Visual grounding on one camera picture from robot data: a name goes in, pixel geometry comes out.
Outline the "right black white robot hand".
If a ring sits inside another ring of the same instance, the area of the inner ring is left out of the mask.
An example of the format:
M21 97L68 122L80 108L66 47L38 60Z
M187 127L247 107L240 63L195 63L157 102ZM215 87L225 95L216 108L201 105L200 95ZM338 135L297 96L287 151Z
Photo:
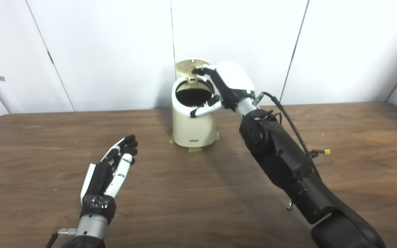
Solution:
M197 118L214 112L221 107L230 109L240 118L258 109L255 100L255 87L243 67L235 62L222 61L217 65L196 66L192 74L209 76L218 94L190 112Z

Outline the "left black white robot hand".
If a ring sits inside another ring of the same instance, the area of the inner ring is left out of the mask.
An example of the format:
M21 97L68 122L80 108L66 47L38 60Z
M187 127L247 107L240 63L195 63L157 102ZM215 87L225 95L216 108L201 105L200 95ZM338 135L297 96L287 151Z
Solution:
M128 135L112 145L98 163L89 165L80 193L80 217L100 215L111 223L117 208L115 197L135 163L137 146L136 136Z

